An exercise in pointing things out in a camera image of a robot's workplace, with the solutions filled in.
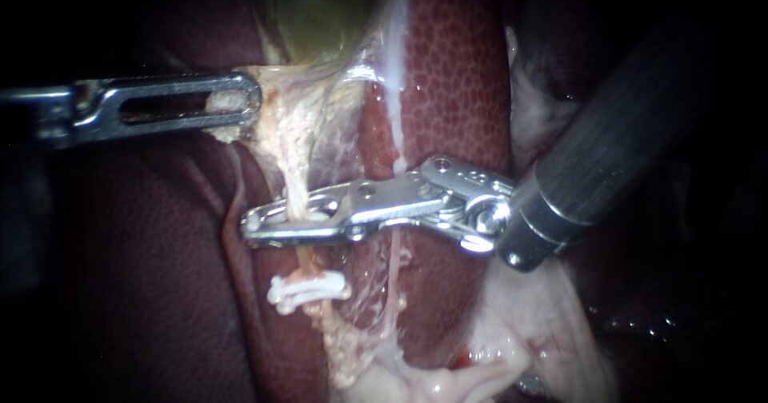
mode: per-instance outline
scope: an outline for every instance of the metal instrument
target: metal instrument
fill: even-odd
[[[243,92],[250,104],[226,113],[163,109],[167,106],[163,103],[173,98],[225,90]],[[232,126],[248,121],[253,116],[252,108],[258,108],[261,100],[259,84],[241,73],[92,79],[69,86],[0,90],[6,129],[16,126],[17,130],[13,138],[2,140],[11,146],[19,142],[21,146],[63,150],[175,130]],[[126,111],[130,101],[148,102],[150,108],[154,103],[161,109],[130,114]]]
[[[254,247],[360,241],[381,229],[411,225],[490,253],[510,216],[511,180],[437,155],[386,181],[357,180],[310,192],[308,218],[288,221],[286,200],[249,210],[242,235]]]

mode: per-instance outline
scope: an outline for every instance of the clip applier jaw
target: clip applier jaw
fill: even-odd
[[[357,180],[310,192],[305,221],[288,221],[286,200],[250,209],[242,235],[254,248],[360,241],[386,227],[421,226],[469,252],[489,253],[510,215],[512,181],[437,155],[400,177]]]

